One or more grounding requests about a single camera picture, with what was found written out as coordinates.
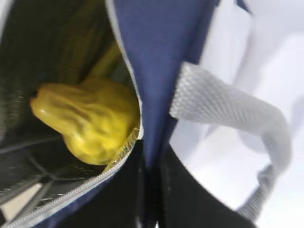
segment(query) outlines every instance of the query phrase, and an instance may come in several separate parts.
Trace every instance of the navy fabric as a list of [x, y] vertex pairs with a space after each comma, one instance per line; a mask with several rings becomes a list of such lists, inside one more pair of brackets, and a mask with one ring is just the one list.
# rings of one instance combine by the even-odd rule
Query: navy fabric
[[115, 0], [128, 58], [142, 99], [145, 162], [159, 160], [180, 65], [208, 0]]
[[252, 14], [247, 5], [245, 4], [244, 0], [237, 0], [237, 5], [243, 10], [246, 10], [248, 13]]
[[208, 0], [205, 2], [204, 11], [201, 14], [195, 33], [192, 35], [192, 42], [185, 58], [187, 62], [193, 64], [198, 64], [200, 62], [203, 46], [207, 39], [210, 22], [217, 2], [218, 0]]
[[94, 196], [96, 196], [104, 187], [105, 185], [112, 179], [113, 177], [109, 178], [104, 183], [98, 185], [96, 188], [92, 189], [91, 191], [87, 192], [82, 197], [78, 198], [77, 200], [73, 201], [67, 207], [61, 209], [51, 217], [47, 218], [46, 220], [38, 223], [35, 225], [35, 228], [55, 228], [57, 224], [68, 215], [72, 214], [73, 212], [77, 211], [80, 207], [85, 205], [89, 202]]

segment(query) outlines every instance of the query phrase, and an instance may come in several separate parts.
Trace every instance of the navy blue bag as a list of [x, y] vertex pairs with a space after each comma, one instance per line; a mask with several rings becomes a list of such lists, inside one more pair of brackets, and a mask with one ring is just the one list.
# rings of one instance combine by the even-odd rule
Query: navy blue bag
[[[57, 30], [52, 29], [51, 24], [59, 27], [63, 21], [68, 21], [71, 12], [85, 7], [81, 2], [15, 0], [8, 5], [9, 13], [0, 46], [0, 77], [6, 75], [9, 78], [23, 74], [21, 81], [28, 82], [31, 80], [29, 72], [38, 75], [32, 83], [27, 83], [27, 91], [22, 94], [25, 100], [31, 96], [31, 91], [37, 84], [56, 81], [57, 70], [52, 67], [51, 61], [56, 62], [60, 56], [59, 49], [43, 49], [46, 44], [43, 43], [44, 40], [35, 39], [34, 42], [31, 37], [52, 36]], [[230, 210], [200, 186], [169, 146], [170, 136], [178, 121], [170, 112], [178, 76], [184, 62], [192, 65], [199, 63], [211, 18], [219, 1], [106, 0], [105, 4], [103, 1], [92, 2], [96, 2], [100, 7], [91, 10], [96, 17], [102, 18], [101, 26], [105, 28], [106, 35], [102, 35], [103, 44], [96, 44], [99, 48], [98, 53], [90, 53], [88, 56], [92, 58], [88, 58], [83, 68], [78, 70], [81, 72], [80, 75], [85, 75], [96, 60], [96, 56], [101, 56], [105, 52], [102, 46], [110, 44], [113, 39], [116, 40], [141, 107], [142, 124], [139, 140], [132, 152], [128, 152], [114, 167], [101, 174], [100, 167], [87, 167], [73, 161], [77, 166], [90, 170], [93, 174], [81, 174], [79, 179], [75, 180], [60, 177], [66, 178], [65, 188], [64, 184], [59, 184], [51, 191], [46, 190], [43, 194], [47, 195], [45, 199], [50, 200], [45, 200], [46, 203], [40, 202], [38, 207], [29, 207], [13, 220], [7, 221], [5, 227], [153, 228], [156, 223], [161, 228], [255, 227], [251, 215], [243, 216], [242, 213]], [[237, 4], [248, 11], [242, 0], [238, 0]], [[32, 9], [35, 13], [31, 14], [27, 9]], [[30, 19], [22, 22], [22, 17]], [[39, 18], [42, 18], [42, 22], [32, 26]], [[15, 31], [14, 29], [22, 23], [24, 26], [18, 27], [18, 31]], [[38, 46], [40, 50], [27, 56], [32, 46]], [[19, 57], [5, 59], [5, 55], [14, 52], [13, 48], [22, 49], [18, 52]], [[52, 52], [52, 58], [39, 59], [45, 52]], [[16, 64], [29, 64], [31, 67], [23, 67], [21, 69], [26, 70], [18, 71], [14, 69]], [[13, 82], [7, 85], [10, 86], [9, 89], [18, 89], [18, 85]], [[29, 111], [26, 110], [24, 118], [28, 118], [29, 115]], [[37, 151], [35, 159], [46, 164], [45, 158], [39, 156], [39, 151], [52, 146], [53, 151], [63, 150], [65, 146], [54, 131], [46, 129], [35, 119], [29, 119], [35, 127], [17, 124], [13, 129], [14, 132], [20, 133], [18, 132], [17, 136], [7, 136], [8, 142], [1, 144], [0, 153], [7, 154], [7, 148], [11, 148], [18, 138], [25, 144], [14, 148], [15, 151]], [[27, 134], [24, 134], [24, 129], [28, 129]], [[43, 140], [37, 137], [41, 132], [46, 135]], [[44, 175], [28, 171], [27, 166], [25, 169], [31, 176], [41, 178]], [[28, 181], [18, 178], [21, 177], [16, 177], [15, 182]], [[56, 176], [51, 181], [61, 180], [60, 178]], [[2, 197], [6, 199], [3, 201], [0, 196], [0, 202], [4, 203], [12, 198], [11, 193], [6, 194], [11, 196], [6, 197], [7, 199]]]

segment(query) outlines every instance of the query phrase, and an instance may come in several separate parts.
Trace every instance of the bag opening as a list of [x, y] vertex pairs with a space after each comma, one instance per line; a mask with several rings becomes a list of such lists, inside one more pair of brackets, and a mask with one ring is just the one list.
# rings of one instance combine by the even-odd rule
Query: bag opening
[[78, 86], [101, 72], [136, 98], [121, 53], [113, 54], [115, 43], [103, 1], [13, 2], [0, 43], [0, 205], [48, 176], [53, 184], [38, 208], [106, 168], [77, 159], [61, 135], [33, 114], [30, 101], [45, 83]]

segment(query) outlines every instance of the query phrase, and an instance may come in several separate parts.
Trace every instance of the zipper teeth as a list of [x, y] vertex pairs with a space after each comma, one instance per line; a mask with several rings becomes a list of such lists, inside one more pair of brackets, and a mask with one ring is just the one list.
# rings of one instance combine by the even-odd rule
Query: zipper teeth
[[[106, 8], [107, 8], [107, 12], [108, 12], [108, 17], [110, 19], [110, 23], [111, 23], [111, 26], [112, 26], [112, 30], [114, 32], [115, 39], [118, 43], [118, 47], [119, 47], [119, 49], [120, 49], [120, 51], [123, 55], [123, 59], [124, 59], [124, 61], [126, 63], [126, 66], [129, 70], [133, 85], [135, 87], [137, 100], [138, 100], [139, 107], [140, 107], [140, 117], [141, 117], [140, 131], [139, 131], [139, 134], [138, 134], [138, 139], [141, 139], [142, 136], [143, 136], [142, 101], [140, 99], [140, 95], [139, 95], [139, 92], [138, 92], [137, 83], [136, 83], [136, 80], [135, 80], [135, 77], [134, 77], [133, 69], [132, 69], [131, 63], [128, 59], [128, 56], [126, 54], [126, 51], [124, 49], [124, 45], [123, 45], [122, 38], [121, 38], [121, 35], [120, 35], [119, 25], [118, 25], [116, 13], [115, 13], [115, 8], [114, 8], [114, 1], [113, 0], [106, 0], [105, 2], [106, 2]], [[128, 154], [125, 157], [123, 157], [114, 167], [110, 168], [105, 173], [102, 173], [99, 176], [89, 180], [87, 183], [84, 183], [84, 184], [80, 185], [76, 189], [71, 190], [70, 192], [66, 193], [65, 195], [59, 197], [58, 199], [53, 200], [52, 202], [48, 203], [45, 206], [42, 206], [41, 208], [33, 211], [32, 213], [30, 213], [30, 214], [28, 214], [24, 217], [21, 217], [21, 218], [17, 219], [16, 221], [13, 221], [11, 224], [5, 226], [4, 228], [18, 228], [22, 224], [23, 224], [22, 227], [24, 227], [24, 228], [29, 227], [29, 225], [30, 225], [30, 227], [36, 225], [37, 223], [46, 219], [46, 218], [43, 218], [41, 221], [38, 220], [38, 217], [42, 216], [45, 212], [51, 211], [52, 208], [54, 208], [55, 206], [59, 206], [60, 204], [64, 203], [65, 201], [73, 198], [74, 196], [76, 196], [80, 193], [83, 193], [82, 195], [84, 195], [86, 192], [90, 191], [95, 185], [100, 184], [100, 183], [106, 181], [107, 179], [109, 179], [111, 176], [113, 176], [122, 167], [124, 162], [129, 157], [130, 153], [131, 153], [131, 151], [128, 152]], [[56, 210], [53, 213], [49, 213], [47, 218], [49, 218], [50, 216], [52, 216], [53, 214], [55, 214], [58, 211], [59, 211], [59, 209]], [[37, 218], [37, 221], [34, 224], [30, 224], [30, 222], [34, 218]]]
[[123, 43], [123, 40], [122, 40], [122, 37], [121, 37], [121, 33], [120, 33], [120, 30], [119, 30], [118, 19], [117, 19], [116, 12], [115, 12], [114, 0], [105, 0], [105, 6], [106, 6], [106, 9], [107, 9], [108, 17], [110, 19], [110, 24], [111, 24], [115, 39], [116, 39], [118, 47], [119, 47], [119, 49], [120, 49], [120, 51], [123, 55], [124, 62], [125, 62], [128, 70], [129, 70], [133, 85], [135, 87], [137, 100], [138, 100], [138, 103], [139, 103], [140, 116], [141, 116], [138, 139], [142, 139], [142, 136], [143, 136], [142, 100], [141, 100], [139, 92], [138, 92], [137, 83], [136, 83], [136, 79], [135, 79], [135, 76], [134, 76], [133, 68], [131, 66], [130, 60], [129, 60], [128, 55], [127, 55], [127, 53], [125, 51], [125, 48], [124, 48], [124, 43]]
[[129, 155], [130, 155], [130, 152], [122, 160], [120, 160], [114, 167], [112, 167], [111, 169], [109, 169], [105, 173], [100, 174], [99, 176], [93, 178], [92, 180], [89, 180], [87, 183], [77, 187], [74, 190], [71, 190], [69, 193], [61, 196], [58, 199], [53, 200], [52, 202], [48, 203], [45, 206], [42, 206], [41, 208], [37, 209], [36, 211], [30, 213], [29, 215], [26, 215], [24, 217], [21, 217], [21, 218], [17, 219], [16, 221], [14, 221], [11, 224], [9, 224], [8, 226], [6, 226], [6, 228], [19, 227], [19, 225], [24, 224], [25, 222], [30, 221], [31, 219], [42, 215], [43, 213], [45, 213], [49, 209], [52, 209], [53, 207], [60, 205], [64, 201], [66, 201], [68, 199], [71, 199], [73, 196], [75, 196], [79, 193], [82, 193], [82, 192], [83, 192], [83, 194], [85, 194], [85, 192], [84, 192], [85, 190], [89, 189], [90, 187], [92, 187], [96, 184], [99, 184], [99, 183], [102, 183], [102, 182], [106, 181], [114, 173], [116, 173], [121, 168], [121, 166], [124, 164], [124, 162], [129, 157]]

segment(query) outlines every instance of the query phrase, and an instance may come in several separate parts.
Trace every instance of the bag strap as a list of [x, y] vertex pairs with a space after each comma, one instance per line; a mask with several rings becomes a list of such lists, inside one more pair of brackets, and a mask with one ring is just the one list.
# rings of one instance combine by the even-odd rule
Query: bag strap
[[259, 135], [271, 164], [259, 172], [259, 186], [237, 212], [255, 221], [277, 177], [291, 160], [291, 137], [276, 107], [227, 85], [200, 66], [182, 65], [170, 115], [201, 124], [219, 124]]

